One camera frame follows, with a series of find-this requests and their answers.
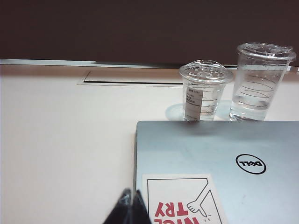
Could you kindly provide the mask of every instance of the brown wall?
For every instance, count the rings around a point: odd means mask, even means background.
[[[2,2],[0,58],[236,64],[243,42],[299,52],[299,1],[128,2]]]

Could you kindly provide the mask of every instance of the clear plastic cup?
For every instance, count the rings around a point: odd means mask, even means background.
[[[179,69],[183,78],[183,116],[185,120],[213,120],[231,71],[210,60],[197,60]]]
[[[264,120],[296,53],[292,47],[266,43],[245,43],[237,51],[238,68],[229,115],[231,120]]]

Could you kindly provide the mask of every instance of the small plastic cup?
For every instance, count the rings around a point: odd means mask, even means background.
[[[291,61],[296,59],[292,47],[267,43],[238,46],[231,120],[264,120],[274,94]]]
[[[197,60],[179,69],[183,78],[184,120],[213,120],[231,71],[210,60]]]

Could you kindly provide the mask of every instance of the white table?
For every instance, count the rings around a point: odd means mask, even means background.
[[[77,85],[89,69],[1,65],[2,223],[102,223],[133,187],[137,122],[179,118],[182,88]],[[289,73],[266,120],[298,120],[298,95]]]

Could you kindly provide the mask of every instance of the silver laptop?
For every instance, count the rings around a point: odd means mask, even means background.
[[[299,122],[141,121],[143,174],[211,174],[230,224],[299,223]]]

